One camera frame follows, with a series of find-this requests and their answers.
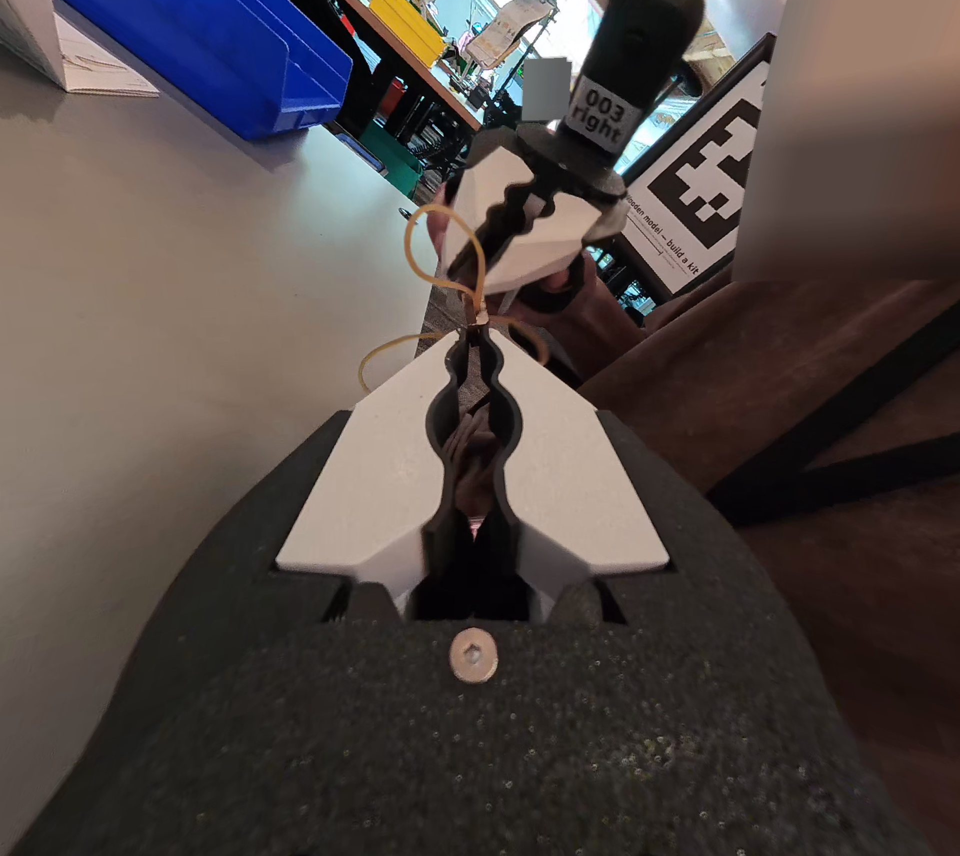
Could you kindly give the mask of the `tan rubber band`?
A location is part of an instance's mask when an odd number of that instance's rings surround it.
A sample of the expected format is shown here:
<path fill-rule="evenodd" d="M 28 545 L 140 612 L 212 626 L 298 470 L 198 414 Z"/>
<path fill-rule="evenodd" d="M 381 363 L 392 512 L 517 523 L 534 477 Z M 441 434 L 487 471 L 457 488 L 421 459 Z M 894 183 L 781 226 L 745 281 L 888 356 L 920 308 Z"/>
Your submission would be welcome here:
<path fill-rule="evenodd" d="M 412 238 L 414 229 L 421 219 L 427 215 L 438 214 L 447 217 L 449 223 L 453 223 L 455 226 L 458 226 L 462 229 L 466 236 L 468 244 L 472 247 L 476 259 L 476 279 L 474 286 L 468 286 L 466 284 L 452 281 L 448 278 L 441 277 L 438 274 L 427 274 L 426 271 L 420 266 L 419 263 L 414 258 L 412 250 Z M 487 261 L 486 256 L 482 245 L 479 241 L 479 238 L 472 229 L 466 220 L 462 218 L 454 208 L 436 201 L 426 202 L 419 206 L 407 219 L 407 226 L 404 231 L 403 236 L 403 251 L 404 257 L 410 269 L 418 278 L 424 280 L 427 283 L 430 283 L 432 286 L 435 286 L 444 290 L 451 290 L 458 292 L 463 295 L 465 303 L 472 307 L 473 309 L 479 309 L 481 302 L 486 303 L 485 297 L 485 284 L 487 278 Z M 545 342 L 545 340 L 537 333 L 533 326 L 522 322 L 514 317 L 503 314 L 493 314 L 489 312 L 489 325 L 495 323 L 502 324 L 506 328 L 514 328 L 518 333 L 520 333 L 530 345 L 534 348 L 534 358 L 536 361 L 543 366 L 547 366 L 547 363 L 550 359 L 550 351 Z M 359 362 L 357 369 L 357 380 L 361 387 L 361 390 L 364 395 L 369 395 L 372 392 L 371 387 L 366 382 L 365 372 L 368 364 L 378 357 L 378 355 L 383 352 L 393 349 L 394 347 L 401 346 L 407 343 L 419 343 L 420 341 L 430 341 L 436 342 L 442 339 L 447 333 L 445 331 L 430 331 L 430 332 L 421 332 L 421 333 L 412 333 L 406 334 L 403 336 L 395 337 L 375 348 L 371 349 Z"/>

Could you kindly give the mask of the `white instruction booklet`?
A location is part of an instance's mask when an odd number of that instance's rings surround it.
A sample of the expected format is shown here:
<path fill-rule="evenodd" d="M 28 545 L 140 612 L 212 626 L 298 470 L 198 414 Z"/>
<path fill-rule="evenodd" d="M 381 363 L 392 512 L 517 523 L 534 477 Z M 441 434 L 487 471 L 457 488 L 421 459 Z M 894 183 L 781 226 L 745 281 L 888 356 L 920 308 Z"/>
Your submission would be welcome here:
<path fill-rule="evenodd" d="M 66 93 L 157 97 L 157 88 L 59 15 L 54 0 L 1 0 L 1 40 Z"/>

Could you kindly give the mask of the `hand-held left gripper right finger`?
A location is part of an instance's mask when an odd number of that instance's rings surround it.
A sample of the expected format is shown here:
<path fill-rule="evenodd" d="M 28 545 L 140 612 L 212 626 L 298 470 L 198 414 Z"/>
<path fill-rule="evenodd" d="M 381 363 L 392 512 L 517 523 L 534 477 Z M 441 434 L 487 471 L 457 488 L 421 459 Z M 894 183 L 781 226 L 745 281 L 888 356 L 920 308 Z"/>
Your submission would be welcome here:
<path fill-rule="evenodd" d="M 519 413 L 503 467 L 519 525 L 516 571 L 538 612 L 596 578 L 656 572 L 670 562 L 599 412 L 494 331 L 495 385 Z"/>

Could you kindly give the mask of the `green storage crate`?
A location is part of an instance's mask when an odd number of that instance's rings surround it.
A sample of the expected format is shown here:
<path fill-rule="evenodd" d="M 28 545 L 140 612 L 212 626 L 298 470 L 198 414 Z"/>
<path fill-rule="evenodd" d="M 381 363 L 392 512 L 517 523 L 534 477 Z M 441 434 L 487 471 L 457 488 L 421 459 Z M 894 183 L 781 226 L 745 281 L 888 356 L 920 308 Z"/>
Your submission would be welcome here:
<path fill-rule="evenodd" d="M 420 160 L 376 121 L 366 126 L 359 141 L 383 165 L 390 184 L 414 200 L 425 169 Z"/>

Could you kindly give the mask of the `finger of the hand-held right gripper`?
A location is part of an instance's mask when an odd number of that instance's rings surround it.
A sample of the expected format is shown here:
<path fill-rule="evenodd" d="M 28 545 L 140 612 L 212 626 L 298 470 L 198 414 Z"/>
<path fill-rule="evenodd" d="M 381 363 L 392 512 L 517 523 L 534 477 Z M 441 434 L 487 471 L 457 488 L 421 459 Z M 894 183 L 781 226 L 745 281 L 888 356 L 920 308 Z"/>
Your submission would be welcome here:
<path fill-rule="evenodd" d="M 601 218 L 590 202 L 558 193 L 554 212 L 534 219 L 486 270 L 486 292 L 507 293 L 565 270 L 583 247 L 583 238 Z"/>
<path fill-rule="evenodd" d="M 465 222 L 476 241 L 451 221 L 441 252 L 442 267 L 450 274 L 475 274 L 481 250 L 489 274 L 533 274 L 529 233 L 533 217 L 527 202 L 535 175 L 517 154 L 495 148 L 463 171 L 451 208 Z"/>

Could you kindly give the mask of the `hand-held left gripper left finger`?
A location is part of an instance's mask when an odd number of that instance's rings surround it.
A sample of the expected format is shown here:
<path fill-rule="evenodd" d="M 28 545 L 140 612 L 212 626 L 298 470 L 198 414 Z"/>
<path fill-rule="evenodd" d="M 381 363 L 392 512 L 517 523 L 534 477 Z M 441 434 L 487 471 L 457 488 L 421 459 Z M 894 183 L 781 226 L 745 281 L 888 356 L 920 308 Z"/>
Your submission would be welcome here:
<path fill-rule="evenodd" d="M 465 330 L 443 335 L 354 406 L 278 570 L 378 584 L 393 600 L 425 580 L 462 582 L 473 538 L 444 445 L 459 423 L 469 351 Z"/>

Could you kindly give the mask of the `wooden workbench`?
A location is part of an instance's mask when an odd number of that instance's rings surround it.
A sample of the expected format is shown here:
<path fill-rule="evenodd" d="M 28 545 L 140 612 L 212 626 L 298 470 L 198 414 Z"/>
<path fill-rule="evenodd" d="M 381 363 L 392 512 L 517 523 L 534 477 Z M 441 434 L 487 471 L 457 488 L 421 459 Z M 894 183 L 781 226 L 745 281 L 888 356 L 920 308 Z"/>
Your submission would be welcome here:
<path fill-rule="evenodd" d="M 389 117 L 387 130 L 392 135 L 400 133 L 414 116 L 416 97 L 424 98 L 430 104 L 440 103 L 446 106 L 467 126 L 471 132 L 481 129 L 481 120 L 474 109 L 447 82 L 441 79 L 438 70 L 423 62 L 417 53 L 407 45 L 390 25 L 371 8 L 368 0 L 340 0 L 350 10 L 348 20 L 366 43 L 376 50 L 385 64 L 383 70 L 377 70 L 373 76 L 375 85 L 385 81 L 381 87 L 386 94 L 390 81 L 389 70 L 408 85 L 410 96 L 405 96 L 396 111 Z"/>

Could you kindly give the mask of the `small wooden model part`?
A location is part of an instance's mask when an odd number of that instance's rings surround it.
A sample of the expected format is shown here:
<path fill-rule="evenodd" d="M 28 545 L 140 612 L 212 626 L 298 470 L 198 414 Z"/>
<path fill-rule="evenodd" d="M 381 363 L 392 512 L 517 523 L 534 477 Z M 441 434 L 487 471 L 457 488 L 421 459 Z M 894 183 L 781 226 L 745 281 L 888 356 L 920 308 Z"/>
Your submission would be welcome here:
<path fill-rule="evenodd" d="M 493 351 L 496 346 L 490 339 L 490 317 L 486 303 L 481 302 L 479 309 L 469 307 L 467 316 L 468 370 L 474 371 L 477 381 L 488 388 L 489 377 L 495 361 Z"/>

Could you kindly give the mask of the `framed black-white marker sign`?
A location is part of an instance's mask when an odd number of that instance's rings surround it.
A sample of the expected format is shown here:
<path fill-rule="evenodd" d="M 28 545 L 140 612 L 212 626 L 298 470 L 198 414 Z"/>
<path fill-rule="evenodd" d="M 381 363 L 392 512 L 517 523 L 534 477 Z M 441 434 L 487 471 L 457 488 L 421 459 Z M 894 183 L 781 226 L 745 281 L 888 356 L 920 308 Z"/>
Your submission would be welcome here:
<path fill-rule="evenodd" d="M 656 304 L 733 260 L 776 41 L 764 34 L 624 176 L 623 246 Z"/>

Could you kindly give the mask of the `person's right hand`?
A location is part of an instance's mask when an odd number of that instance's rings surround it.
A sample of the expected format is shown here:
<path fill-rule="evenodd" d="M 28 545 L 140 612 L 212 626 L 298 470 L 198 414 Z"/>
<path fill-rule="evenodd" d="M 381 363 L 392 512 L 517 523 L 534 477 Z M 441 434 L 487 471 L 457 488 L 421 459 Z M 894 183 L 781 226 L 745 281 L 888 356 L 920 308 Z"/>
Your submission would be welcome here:
<path fill-rule="evenodd" d="M 585 250 L 566 269 L 522 287 L 515 314 L 550 335 L 582 383 L 644 339 Z"/>

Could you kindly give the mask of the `person's brown shirt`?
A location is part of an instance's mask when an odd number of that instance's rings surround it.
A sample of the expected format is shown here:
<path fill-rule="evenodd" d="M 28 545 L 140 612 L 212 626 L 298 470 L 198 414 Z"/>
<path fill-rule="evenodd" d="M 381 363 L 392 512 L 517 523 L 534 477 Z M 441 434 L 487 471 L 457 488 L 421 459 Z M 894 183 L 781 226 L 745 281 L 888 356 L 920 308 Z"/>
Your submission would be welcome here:
<path fill-rule="evenodd" d="M 582 395 L 702 493 L 958 303 L 958 282 L 710 283 Z M 894 803 L 958 854 L 958 475 L 745 528 Z"/>

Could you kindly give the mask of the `plywood instruction board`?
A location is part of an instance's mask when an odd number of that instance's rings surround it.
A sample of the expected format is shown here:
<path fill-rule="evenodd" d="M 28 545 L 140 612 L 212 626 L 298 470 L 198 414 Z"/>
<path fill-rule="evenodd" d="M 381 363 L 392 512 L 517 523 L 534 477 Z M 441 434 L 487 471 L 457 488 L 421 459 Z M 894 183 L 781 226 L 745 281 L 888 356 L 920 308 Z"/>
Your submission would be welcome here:
<path fill-rule="evenodd" d="M 556 10 L 556 4 L 549 0 L 510 0 L 466 45 L 465 59 L 482 70 L 497 69 L 509 58 L 523 35 Z"/>

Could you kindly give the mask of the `yellow plastic bin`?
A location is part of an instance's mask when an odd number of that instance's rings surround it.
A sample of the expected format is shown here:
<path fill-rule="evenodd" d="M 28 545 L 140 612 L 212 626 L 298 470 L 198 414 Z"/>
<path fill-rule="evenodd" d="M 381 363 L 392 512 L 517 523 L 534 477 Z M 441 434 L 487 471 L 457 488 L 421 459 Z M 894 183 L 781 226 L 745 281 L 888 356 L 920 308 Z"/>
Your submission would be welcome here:
<path fill-rule="evenodd" d="M 369 8 L 428 68 L 447 48 L 445 39 L 409 0 L 369 0 Z"/>

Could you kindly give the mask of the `blue plastic bin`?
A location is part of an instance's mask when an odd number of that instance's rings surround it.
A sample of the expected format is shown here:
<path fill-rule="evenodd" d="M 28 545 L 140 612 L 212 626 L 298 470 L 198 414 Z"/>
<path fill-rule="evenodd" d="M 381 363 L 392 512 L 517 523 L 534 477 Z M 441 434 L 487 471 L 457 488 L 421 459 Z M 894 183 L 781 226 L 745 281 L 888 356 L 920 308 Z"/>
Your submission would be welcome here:
<path fill-rule="evenodd" d="M 289 0 L 64 0 L 246 140 L 334 119 L 350 57 Z"/>

